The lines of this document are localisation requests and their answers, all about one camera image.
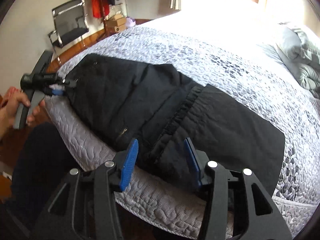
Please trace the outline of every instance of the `bed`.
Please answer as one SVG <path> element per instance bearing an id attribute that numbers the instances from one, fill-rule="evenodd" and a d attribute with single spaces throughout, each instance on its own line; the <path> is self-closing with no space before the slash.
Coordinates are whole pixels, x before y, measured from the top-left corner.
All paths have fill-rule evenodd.
<path id="1" fill-rule="evenodd" d="M 190 21 L 188 11 L 150 21 L 86 49 L 65 63 L 59 75 L 65 76 L 90 53 L 169 63 L 270 121 L 285 135 L 283 165 L 272 199 L 295 237 L 320 202 L 320 101 L 300 87 L 276 53 L 276 24 L 257 15 L 241 20 L 237 13 L 237 8 L 220 6 L 214 15 L 207 15 L 209 24 L 199 27 Z M 209 55 L 217 60 L 210 60 Z M 247 75 L 241 75 L 239 68 Z M 79 120 L 67 99 L 47 97 L 46 105 L 70 153 L 85 171 L 113 158 L 113 150 Z M 116 201 L 151 225 L 191 239 L 199 233 L 205 208 L 200 198 L 138 167 L 129 187 L 116 195 Z M 232 233 L 230 212 L 226 238 Z"/>

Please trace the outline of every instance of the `metal screw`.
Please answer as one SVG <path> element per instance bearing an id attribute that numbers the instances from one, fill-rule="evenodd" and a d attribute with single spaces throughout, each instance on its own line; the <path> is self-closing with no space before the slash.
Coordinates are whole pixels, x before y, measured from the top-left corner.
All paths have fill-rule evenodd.
<path id="1" fill-rule="evenodd" d="M 115 165 L 115 163 L 113 161 L 107 161 L 104 163 L 104 165 L 107 167 L 107 168 L 111 168 Z"/>
<path id="2" fill-rule="evenodd" d="M 252 171 L 250 169 L 243 169 L 243 173 L 247 176 L 250 176 L 252 174 Z"/>
<path id="3" fill-rule="evenodd" d="M 77 168 L 73 168 L 70 170 L 71 175 L 77 175 L 79 173 L 79 170 Z"/>
<path id="4" fill-rule="evenodd" d="M 23 76 L 23 80 L 24 80 L 24 81 L 30 81 L 30 77 L 25 74 L 25 75 Z"/>
<path id="5" fill-rule="evenodd" d="M 208 162 L 208 166 L 209 166 L 210 168 L 216 168 L 216 167 L 218 166 L 218 163 L 215 162 L 215 161 L 209 161 L 209 162 Z"/>

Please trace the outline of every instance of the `cardboard box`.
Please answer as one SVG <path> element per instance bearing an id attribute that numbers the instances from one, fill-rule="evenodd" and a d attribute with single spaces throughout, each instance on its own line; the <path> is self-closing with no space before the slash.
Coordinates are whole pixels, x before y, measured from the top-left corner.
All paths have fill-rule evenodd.
<path id="1" fill-rule="evenodd" d="M 121 13 L 114 15 L 113 17 L 110 18 L 110 20 L 115 21 L 118 19 L 123 18 L 123 15 Z"/>
<path id="2" fill-rule="evenodd" d="M 117 20 L 108 20 L 107 21 L 107 26 L 108 27 L 121 26 L 121 25 L 125 24 L 126 22 L 127 22 L 127 18 L 122 17 L 122 18 L 117 19 Z"/>
<path id="3" fill-rule="evenodd" d="M 119 33 L 122 32 L 126 29 L 125 24 L 120 25 L 120 26 L 115 26 L 115 27 L 108 27 L 108 31 L 113 32 L 113 33 Z"/>

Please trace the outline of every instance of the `gray handle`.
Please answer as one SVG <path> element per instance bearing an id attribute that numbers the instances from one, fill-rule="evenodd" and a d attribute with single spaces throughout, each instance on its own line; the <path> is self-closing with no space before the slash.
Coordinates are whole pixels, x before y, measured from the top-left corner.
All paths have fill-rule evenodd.
<path id="1" fill-rule="evenodd" d="M 26 125 L 27 117 L 28 117 L 29 108 L 24 106 L 22 103 L 19 104 L 16 118 L 14 120 L 13 128 L 14 129 L 22 129 Z"/>
<path id="2" fill-rule="evenodd" d="M 28 115 L 30 115 L 32 113 L 33 109 L 37 105 L 39 105 L 39 103 L 43 99 L 44 99 L 44 93 L 36 90 L 36 91 L 34 91 L 34 93 L 32 95 L 30 108 L 28 108 L 28 107 L 24 106 L 22 103 L 20 103 L 18 110 L 17 110 L 16 118 L 14 120 L 13 128 L 14 129 L 24 128 L 26 126 Z"/>

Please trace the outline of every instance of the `hand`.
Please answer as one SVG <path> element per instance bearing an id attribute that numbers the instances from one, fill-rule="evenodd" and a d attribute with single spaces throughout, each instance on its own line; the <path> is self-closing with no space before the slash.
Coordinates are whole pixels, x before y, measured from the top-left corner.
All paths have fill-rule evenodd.
<path id="1" fill-rule="evenodd" d="M 7 126 L 6 129 L 11 127 L 14 124 L 14 119 L 17 113 L 17 109 L 19 106 L 19 103 L 23 103 L 25 106 L 30 107 L 30 101 L 28 99 L 28 96 L 23 92 L 16 92 L 12 95 L 12 97 L 9 99 L 8 103 L 5 107 L 0 109 L 2 121 L 1 126 Z M 39 104 L 40 106 L 45 106 L 44 101 L 42 100 Z M 37 106 L 33 109 L 32 114 L 28 116 L 27 123 L 30 124 L 35 120 L 35 116 L 39 114 L 40 107 Z"/>

